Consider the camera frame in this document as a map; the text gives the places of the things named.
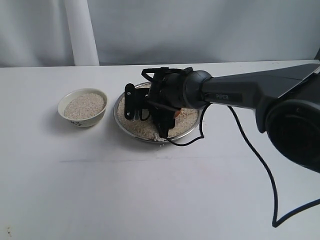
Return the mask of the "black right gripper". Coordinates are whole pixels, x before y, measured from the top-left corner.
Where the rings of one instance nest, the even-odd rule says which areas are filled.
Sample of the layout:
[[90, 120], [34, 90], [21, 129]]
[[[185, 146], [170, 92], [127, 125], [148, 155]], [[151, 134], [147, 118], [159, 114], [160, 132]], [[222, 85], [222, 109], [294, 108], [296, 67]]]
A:
[[175, 113], [185, 106], [183, 85], [184, 70], [147, 70], [145, 78], [150, 82], [147, 102], [151, 109], [152, 122], [160, 138], [167, 138], [175, 127]]

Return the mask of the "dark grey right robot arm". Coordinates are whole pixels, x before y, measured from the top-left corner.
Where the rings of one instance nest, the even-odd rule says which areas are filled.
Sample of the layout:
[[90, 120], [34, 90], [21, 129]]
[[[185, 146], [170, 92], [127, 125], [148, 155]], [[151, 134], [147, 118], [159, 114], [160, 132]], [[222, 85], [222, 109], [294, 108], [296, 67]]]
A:
[[146, 68], [149, 98], [169, 108], [202, 110], [220, 104], [254, 111], [260, 133], [288, 160], [320, 170], [320, 66], [213, 77], [204, 70]]

